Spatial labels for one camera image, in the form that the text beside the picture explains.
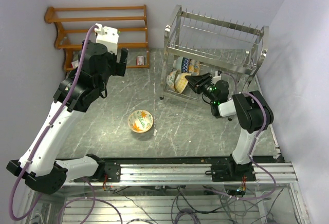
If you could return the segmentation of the orange blue floral bowl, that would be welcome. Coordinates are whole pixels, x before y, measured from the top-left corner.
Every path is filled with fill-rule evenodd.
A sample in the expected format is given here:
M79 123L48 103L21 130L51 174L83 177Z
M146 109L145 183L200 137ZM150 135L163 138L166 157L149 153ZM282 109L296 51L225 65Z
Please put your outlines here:
M198 76L200 73L200 62L196 60L190 60L188 73L191 73L193 76Z

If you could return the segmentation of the blue zigzag red bowl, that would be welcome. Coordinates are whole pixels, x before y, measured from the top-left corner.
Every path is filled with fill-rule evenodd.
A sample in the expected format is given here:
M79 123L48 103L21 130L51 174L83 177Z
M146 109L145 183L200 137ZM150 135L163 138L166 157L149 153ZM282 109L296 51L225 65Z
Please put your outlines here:
M185 58L185 57L181 57L180 59L181 59L181 61L180 61L179 67L180 67L181 72L182 73L189 72L191 60L189 58Z

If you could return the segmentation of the yellow sunburst patterned bowl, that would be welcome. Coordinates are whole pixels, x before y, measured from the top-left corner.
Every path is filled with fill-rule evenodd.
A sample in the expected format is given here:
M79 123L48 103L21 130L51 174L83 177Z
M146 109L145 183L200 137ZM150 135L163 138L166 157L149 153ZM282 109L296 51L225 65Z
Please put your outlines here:
M186 86L188 85L188 80L186 79L186 76L191 76L191 75L192 73L186 73L186 72L180 73L178 75L174 83L175 91L178 94L181 94L185 90Z

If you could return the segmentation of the steel dish rack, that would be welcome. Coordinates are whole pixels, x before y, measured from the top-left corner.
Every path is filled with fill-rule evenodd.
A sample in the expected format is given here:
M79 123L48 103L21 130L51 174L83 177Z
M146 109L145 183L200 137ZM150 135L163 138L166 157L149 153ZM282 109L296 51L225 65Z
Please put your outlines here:
M164 29L163 65L159 98L173 98L205 106L189 88L177 93L167 76L179 57L200 63L200 73L219 70L234 76L231 90L247 90L260 70L269 47L269 26L254 26L200 14L176 5Z

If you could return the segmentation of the leaf flower patterned bowl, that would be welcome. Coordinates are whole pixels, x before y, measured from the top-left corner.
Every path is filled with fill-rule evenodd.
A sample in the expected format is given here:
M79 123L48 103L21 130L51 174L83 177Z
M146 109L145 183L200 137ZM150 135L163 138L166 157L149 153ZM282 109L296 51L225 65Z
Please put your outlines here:
M180 74L180 70L174 70L172 72L169 73L169 75L167 76L167 85L169 87L169 89L175 91L175 81L177 79L177 76Z

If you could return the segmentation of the teal dotted bowl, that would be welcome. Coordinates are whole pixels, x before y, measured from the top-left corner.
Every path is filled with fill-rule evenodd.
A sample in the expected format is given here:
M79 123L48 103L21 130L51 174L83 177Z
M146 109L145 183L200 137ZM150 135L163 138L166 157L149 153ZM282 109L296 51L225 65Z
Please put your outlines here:
M183 59L184 59L183 57L178 57L177 59L175 59L173 63L173 67L175 69L181 70Z

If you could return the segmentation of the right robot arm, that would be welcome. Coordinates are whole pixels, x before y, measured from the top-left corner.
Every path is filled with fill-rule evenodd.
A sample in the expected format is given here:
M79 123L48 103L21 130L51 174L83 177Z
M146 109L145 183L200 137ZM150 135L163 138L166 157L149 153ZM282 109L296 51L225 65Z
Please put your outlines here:
M210 73L186 76L188 86L210 100L211 113L216 118L236 116L241 127L237 145L231 155L213 164L206 175L214 182L255 180L252 158L259 136L274 121L274 115L262 94L257 91L233 94L228 99L229 84L213 80Z

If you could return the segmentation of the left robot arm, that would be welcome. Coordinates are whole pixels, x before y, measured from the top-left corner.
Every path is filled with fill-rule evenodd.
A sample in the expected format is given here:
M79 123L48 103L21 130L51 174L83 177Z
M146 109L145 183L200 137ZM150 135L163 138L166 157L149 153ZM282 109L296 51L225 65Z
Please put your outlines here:
M22 178L31 189L53 194L68 181L88 177L92 181L103 180L107 166L94 154L73 160L58 160L62 144L71 130L99 97L107 97L110 76L124 76L128 49L122 48L120 59L100 43L88 42L86 53L76 85L73 85L77 70L63 80L53 96L53 103L42 129L49 128L36 150L31 164Z

